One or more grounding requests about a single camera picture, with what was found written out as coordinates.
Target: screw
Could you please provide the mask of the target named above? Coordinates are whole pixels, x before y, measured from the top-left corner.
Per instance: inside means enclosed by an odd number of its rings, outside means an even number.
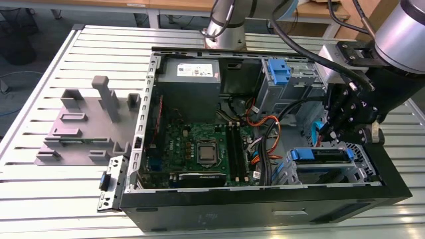
[[[338,134],[335,133],[335,131],[331,132],[330,136],[336,139],[338,138]]]
[[[348,83],[350,87],[352,88],[354,91],[358,91],[358,86],[354,82]]]

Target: green circuit board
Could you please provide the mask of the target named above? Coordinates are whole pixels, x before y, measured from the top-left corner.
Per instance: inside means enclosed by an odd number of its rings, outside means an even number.
[[[174,172],[215,172],[227,175],[227,186],[251,186],[255,185],[250,179],[248,182],[235,182],[230,176],[230,161],[227,152],[227,135],[226,124],[170,124],[166,133],[166,147],[162,159],[162,180],[168,180]],[[240,136],[243,138],[244,148],[247,140],[252,137],[252,128],[240,127]],[[200,145],[216,145],[218,161],[215,164],[203,166],[199,164],[199,147]],[[167,183],[158,181],[158,187]]]

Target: table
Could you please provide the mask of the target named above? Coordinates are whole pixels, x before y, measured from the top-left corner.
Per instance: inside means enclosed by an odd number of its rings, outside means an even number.
[[[87,10],[148,14],[151,28],[160,28],[160,15],[210,16],[215,0],[0,0],[0,6],[62,10]],[[351,15],[339,7],[336,16],[347,20]],[[328,24],[324,38],[334,38],[340,25],[331,19],[327,5],[308,2],[299,7],[299,22]]]
[[[187,16],[207,16],[211,15],[211,10],[215,0],[151,0],[148,16],[152,28],[160,28],[159,16],[164,15],[187,15]],[[299,22],[324,23],[328,24],[324,38],[334,38],[339,32],[340,24],[338,24],[330,15],[326,3],[308,2],[299,6]],[[336,16],[342,20],[350,19],[351,15],[343,8],[339,7]],[[286,21],[295,21],[295,14]]]
[[[295,37],[319,52],[335,39]],[[146,88],[152,46],[202,48],[196,31],[86,26],[64,45],[0,143],[0,238],[115,238],[143,233],[124,213],[96,213],[102,172],[98,166],[36,166],[38,149],[51,130],[66,88],[87,96],[95,75],[108,75],[119,96]],[[294,52],[275,35],[247,34],[252,51]],[[335,225],[300,225],[200,232],[156,233],[170,238],[421,238],[425,235],[425,118],[409,100],[382,125],[387,152],[413,197],[375,208]]]

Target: power supply label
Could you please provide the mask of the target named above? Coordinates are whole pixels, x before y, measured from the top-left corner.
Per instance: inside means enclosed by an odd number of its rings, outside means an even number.
[[[214,77],[212,64],[179,64],[178,76]]]

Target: aluminum extrusion table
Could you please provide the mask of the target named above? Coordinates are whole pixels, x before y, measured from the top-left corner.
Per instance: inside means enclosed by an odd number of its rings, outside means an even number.
[[[319,52],[336,40],[295,37]],[[247,34],[248,50],[292,52],[274,35]],[[36,166],[43,145],[63,104],[66,88],[98,96],[91,81],[108,75],[118,95],[144,93],[151,47],[203,47],[196,31],[86,26],[72,30],[46,74],[0,143],[0,238],[115,238],[143,232],[124,213],[96,213],[99,166]],[[425,119],[409,100],[382,125],[387,152],[413,197],[375,208],[339,224],[171,232],[167,238],[424,238],[425,235]]]

